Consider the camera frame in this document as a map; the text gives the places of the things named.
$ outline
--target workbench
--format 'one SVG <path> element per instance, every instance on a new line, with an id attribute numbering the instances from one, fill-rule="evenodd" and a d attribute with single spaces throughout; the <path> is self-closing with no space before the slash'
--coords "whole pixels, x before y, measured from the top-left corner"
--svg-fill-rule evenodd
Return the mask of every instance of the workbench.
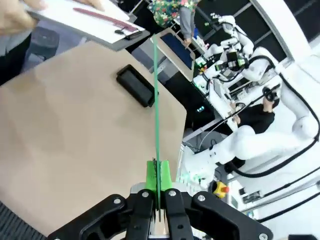
<path id="1" fill-rule="evenodd" d="M 127 51 L 87 42 L 0 87 L 0 201 L 45 236 L 146 181 L 155 106 L 142 107 L 117 83 L 128 64 L 153 85 Z M 158 91 L 160 159 L 175 180 L 186 110 L 161 84 Z"/>

